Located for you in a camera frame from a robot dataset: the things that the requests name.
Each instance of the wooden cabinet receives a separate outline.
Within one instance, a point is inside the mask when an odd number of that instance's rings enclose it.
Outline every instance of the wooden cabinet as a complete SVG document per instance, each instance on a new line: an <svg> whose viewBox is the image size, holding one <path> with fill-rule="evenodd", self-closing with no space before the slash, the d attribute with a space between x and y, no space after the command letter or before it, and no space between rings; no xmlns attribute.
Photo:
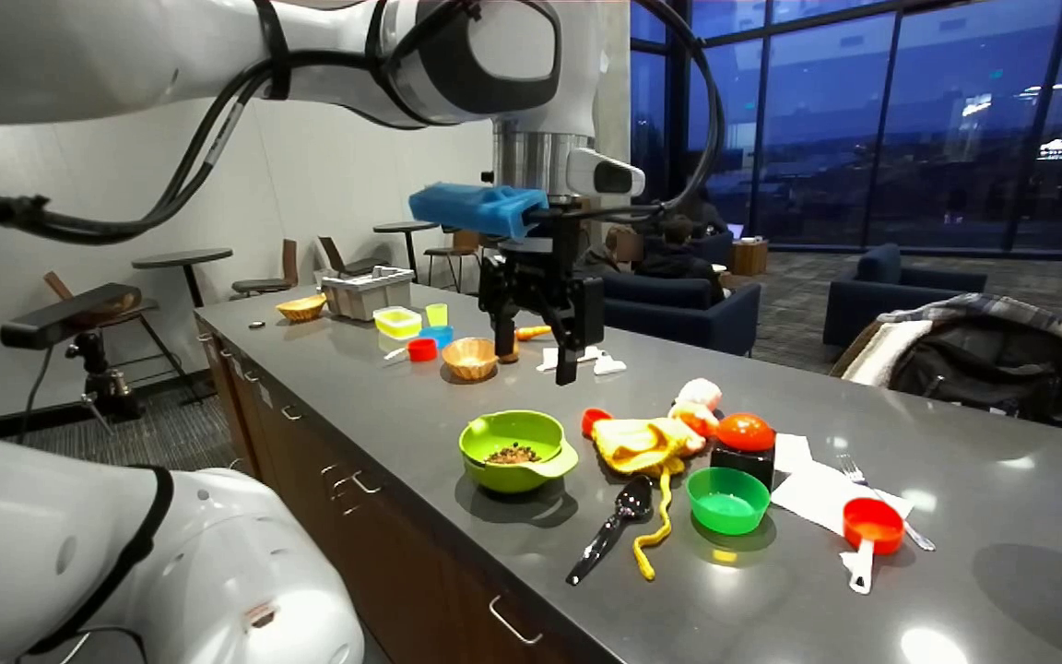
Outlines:
<svg viewBox="0 0 1062 664"><path fill-rule="evenodd" d="M466 540L437 524L405 489L361 462L240 354L209 352L229 420L262 475L320 543L390 664L405 660L583 660L538 620L519 590L474 562Z"/></svg>
<svg viewBox="0 0 1062 664"><path fill-rule="evenodd" d="M250 459L249 428L245 428L240 403L236 403L234 354L216 337L205 338L205 352L207 352L207 366L209 366L209 385L217 390L217 403L224 411L224 420L229 420L229 430L234 430L234 443L236 443L236 468L255 475L260 462Z"/></svg>

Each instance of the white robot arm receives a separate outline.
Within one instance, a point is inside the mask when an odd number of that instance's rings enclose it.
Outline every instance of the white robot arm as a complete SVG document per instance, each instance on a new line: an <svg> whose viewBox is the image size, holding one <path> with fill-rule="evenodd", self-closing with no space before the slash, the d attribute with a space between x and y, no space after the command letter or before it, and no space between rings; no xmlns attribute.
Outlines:
<svg viewBox="0 0 1062 664"><path fill-rule="evenodd" d="M340 573L270 486L224 468L158 479L0 443L0 660L94 632L130 632L153 664L366 653Z"/></svg>
<svg viewBox="0 0 1062 664"><path fill-rule="evenodd" d="M396 130L496 119L498 181L549 198L611 162L588 150L598 0L0 0L0 120L107 119L240 76ZM642 193L640 170L611 167Z"/></svg>

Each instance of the kitchen counter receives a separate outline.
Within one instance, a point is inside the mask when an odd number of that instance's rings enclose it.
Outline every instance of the kitchen counter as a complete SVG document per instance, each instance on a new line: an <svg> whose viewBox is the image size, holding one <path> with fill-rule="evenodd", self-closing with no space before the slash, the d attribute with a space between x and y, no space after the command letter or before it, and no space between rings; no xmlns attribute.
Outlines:
<svg viewBox="0 0 1062 664"><path fill-rule="evenodd" d="M556 387L554 374L534 374L538 343L531 343L525 361L507 366L490 385L442 385L439 366L385 366L388 345L369 326L277 320L279 300L207 305L201 320L388 471L417 513L442 524L452 551L466 547L498 564L507 584L583 636L594 658L1062 660L1060 428L615 327L600 343L631 366L615 376L578 368L576 385ZM474 300L412 289L412 305L426 302L452 302L458 337L488 337ZM658 584L647 584L631 562L631 540L653 530L653 520L631 526L583 585L567 585L567 568L619 489L578 436L578 414L606 404L615 417L662 417L692 376L716 380L727 411L751 411L780 430L809 436L819 462L863 468L867 482L909 495L919 505L915 526L936 543L936 552L909 543L895 562L878 564L869 599L860 599L838 557L846 547L771 508L759 535L733 543L737 564L716 564L674 486L674 535L653 551ZM525 502L475 489L461 471L458 430L490 411L554 414L578 446L578 468Z"/></svg>

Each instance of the green bowl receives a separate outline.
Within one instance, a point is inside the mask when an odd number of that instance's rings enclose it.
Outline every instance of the green bowl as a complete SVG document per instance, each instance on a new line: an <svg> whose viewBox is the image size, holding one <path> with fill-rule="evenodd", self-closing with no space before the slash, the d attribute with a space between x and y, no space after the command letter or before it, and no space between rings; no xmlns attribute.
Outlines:
<svg viewBox="0 0 1062 664"><path fill-rule="evenodd" d="M686 479L691 518L716 535L748 535L766 513L766 486L737 468L705 468Z"/></svg>
<svg viewBox="0 0 1062 664"><path fill-rule="evenodd" d="M531 468L490 462L514 443L529 446L534 462L549 462L567 446L565 423L556 417L545 417L534 411L488 414L488 417L469 420L458 436L466 475L474 475L482 489L496 489L496 495L529 495L549 482L549 475L538 475Z"/></svg>

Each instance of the bowl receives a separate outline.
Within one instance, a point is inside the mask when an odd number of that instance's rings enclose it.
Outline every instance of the bowl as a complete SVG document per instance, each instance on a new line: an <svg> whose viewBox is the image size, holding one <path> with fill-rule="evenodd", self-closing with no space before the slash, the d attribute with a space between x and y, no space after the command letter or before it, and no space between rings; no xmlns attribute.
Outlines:
<svg viewBox="0 0 1062 664"><path fill-rule="evenodd" d="M452 385L481 385L498 374L498 354L490 338L466 337L442 352L442 376Z"/></svg>
<svg viewBox="0 0 1062 664"><path fill-rule="evenodd" d="M686 479L691 518L716 535L748 535L766 513L766 486L737 468L705 468Z"/></svg>
<svg viewBox="0 0 1062 664"><path fill-rule="evenodd" d="M469 420L458 436L466 475L496 495L529 495L549 482L549 475L519 468L514 459L554 462L565 446L565 423L534 411L498 411Z"/></svg>
<svg viewBox="0 0 1062 664"><path fill-rule="evenodd" d="M326 295L308 295L308 300L277 302L277 315L293 326L304 326L304 320L319 320L320 305L326 305Z"/></svg>
<svg viewBox="0 0 1062 664"><path fill-rule="evenodd" d="M421 337L421 315L405 305L385 305L374 315L374 320L385 338L405 343Z"/></svg>

